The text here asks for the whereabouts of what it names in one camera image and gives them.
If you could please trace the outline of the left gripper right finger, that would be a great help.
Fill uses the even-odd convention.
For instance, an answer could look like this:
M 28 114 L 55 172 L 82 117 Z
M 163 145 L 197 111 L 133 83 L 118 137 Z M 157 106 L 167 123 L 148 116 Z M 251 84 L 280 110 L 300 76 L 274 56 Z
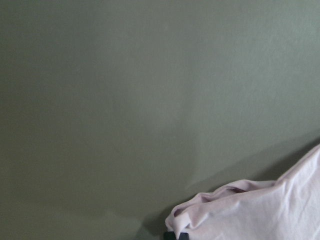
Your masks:
M 187 232 L 181 232 L 178 240 L 190 240 L 189 234 Z

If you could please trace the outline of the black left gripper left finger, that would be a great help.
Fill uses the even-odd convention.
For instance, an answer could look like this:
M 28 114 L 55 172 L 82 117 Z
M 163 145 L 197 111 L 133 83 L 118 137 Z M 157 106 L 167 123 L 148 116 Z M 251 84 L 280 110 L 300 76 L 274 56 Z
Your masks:
M 175 240 L 175 233 L 173 231 L 164 232 L 163 240 Z

